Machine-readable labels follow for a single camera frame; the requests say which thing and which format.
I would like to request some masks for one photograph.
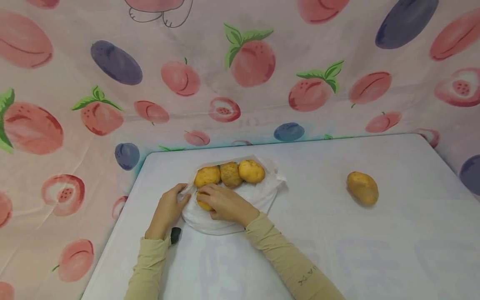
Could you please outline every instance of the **cartoon drawing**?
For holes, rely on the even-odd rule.
[[[80,280],[93,264],[93,244],[81,239],[68,244],[60,254],[59,264],[52,269],[58,269],[59,278],[64,282]]]
[[[459,177],[470,192],[480,196],[480,154],[463,163]]]
[[[52,43],[35,22],[0,9],[0,23],[0,55],[6,61],[17,67],[35,69],[52,60]]]
[[[440,133],[437,130],[418,128],[414,130],[414,133],[418,133],[423,136],[423,138],[427,140],[432,148],[438,146],[438,142],[440,141]]]
[[[93,61],[102,71],[121,84],[142,82],[143,73],[137,61],[127,52],[107,41],[96,41],[90,48]]]
[[[240,107],[238,104],[226,97],[217,97],[210,101],[208,115],[215,121],[228,123],[240,118]]]
[[[5,227],[12,218],[12,210],[12,201],[5,193],[0,192],[0,228]]]
[[[133,104],[138,115],[152,123],[152,125],[167,123],[170,116],[158,104],[150,101],[137,101]]]
[[[309,24],[323,24],[336,17],[349,0],[297,0],[302,19]]]
[[[243,34],[224,23],[230,47],[225,56],[225,68],[230,69],[235,81],[243,87],[267,82],[275,70],[275,53],[263,41],[273,30],[249,30]]]
[[[0,281],[0,299],[1,300],[14,300],[15,290],[12,285],[5,281]]]
[[[80,111],[80,117],[85,127],[100,136],[107,135],[123,124],[120,106],[107,100],[102,90],[95,85],[92,96],[82,98],[71,110]]]
[[[381,49],[397,49],[416,38],[427,26],[438,0],[399,0],[380,25],[375,44]]]
[[[114,218],[115,220],[118,219],[127,200],[128,200],[128,196],[123,196],[118,198],[115,201],[115,204],[113,205],[113,208],[112,208],[112,218]]]
[[[131,7],[130,17],[140,23],[162,18],[170,28],[181,26],[192,10],[193,0],[125,0]]]
[[[167,147],[164,147],[164,146],[158,146],[158,148],[160,148],[163,152],[170,152],[170,151],[182,151],[182,150],[185,150],[185,148],[167,148]]]
[[[298,123],[285,123],[275,129],[273,136],[281,142],[293,142],[303,137],[305,129]]]
[[[451,78],[439,82],[433,93],[438,99],[453,106],[471,107],[480,104],[480,68],[455,71]]]
[[[48,111],[28,102],[14,102],[15,92],[0,94],[0,149],[44,155],[63,144],[63,129]]]
[[[397,125],[401,119],[402,113],[399,111],[391,111],[387,113],[382,112],[380,116],[376,116],[368,122],[365,131],[370,133],[381,133]]]
[[[43,9],[54,9],[60,3],[60,0],[27,0],[28,3]]]
[[[310,70],[297,73],[303,78],[298,81],[288,94],[288,104],[296,111],[313,111],[322,107],[332,95],[338,93],[340,84],[336,81],[342,70],[343,60],[332,64],[323,72],[322,70]]]
[[[358,79],[350,89],[348,98],[355,104],[365,104],[383,96],[392,84],[392,75],[387,72],[371,73]]]
[[[85,185],[74,175],[55,175],[43,183],[41,196],[45,204],[55,206],[54,215],[69,216],[76,213],[82,206]]]
[[[188,97],[195,95],[200,89],[200,77],[195,70],[180,61],[169,61],[162,66],[160,73],[163,82],[177,95]]]
[[[121,143],[115,147],[115,159],[125,171],[133,169],[140,160],[140,151],[135,144]]]
[[[232,146],[251,146],[251,145],[253,144],[246,140],[236,140],[232,142]]]
[[[430,58],[441,61],[462,52],[480,39],[480,8],[466,12],[447,25],[433,41]]]
[[[189,144],[197,147],[206,146],[210,143],[210,137],[205,132],[197,130],[192,132],[185,131],[183,138]]]

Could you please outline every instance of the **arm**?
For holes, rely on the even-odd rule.
[[[140,252],[124,300],[157,300],[170,237],[167,240],[140,239]]]
[[[263,251],[296,300],[345,300],[333,283],[273,225],[265,214],[232,190],[209,184],[197,199],[210,205],[214,220],[236,222]]]
[[[170,237],[165,238],[170,228],[180,217],[191,195],[186,194],[180,202],[177,195],[187,185],[177,184],[160,198],[150,227],[140,239],[140,251],[133,275],[128,281],[124,300],[157,300],[160,293],[160,277],[170,246]]]
[[[289,242],[263,213],[247,225],[247,239],[261,250],[296,300],[345,300],[335,285]]]

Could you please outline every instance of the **blue plum print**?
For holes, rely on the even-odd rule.
[[[298,123],[285,123],[277,127],[273,137],[281,142],[293,142],[305,134],[305,129]]]
[[[378,29],[377,47],[397,49],[416,38],[435,13],[438,1],[399,0]]]
[[[112,43],[96,41],[90,54],[102,71],[119,83],[136,85],[142,82],[142,69],[135,59]]]
[[[132,143],[118,144],[115,147],[115,158],[122,169],[130,171],[138,164],[140,151]]]
[[[463,163],[459,176],[470,192],[480,196],[480,154],[470,157]]]

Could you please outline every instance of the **left hand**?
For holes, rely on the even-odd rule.
[[[145,232],[145,239],[165,239],[168,228],[177,222],[181,212],[192,196],[191,194],[186,194],[180,202],[177,202],[177,195],[185,187],[187,187],[186,183],[179,183],[162,195],[158,202],[158,206],[156,207],[150,227]]]

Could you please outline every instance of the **hand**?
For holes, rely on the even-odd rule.
[[[177,195],[186,186],[186,183],[179,183],[170,191],[162,195],[158,202],[158,206],[156,207],[150,227],[145,232],[145,239],[165,239],[168,228],[175,224],[192,196],[191,194],[186,194],[180,202],[177,202]]]
[[[252,204],[232,190],[216,184],[208,184],[198,190],[197,199],[210,205],[213,220],[235,222],[247,227],[260,212]]]

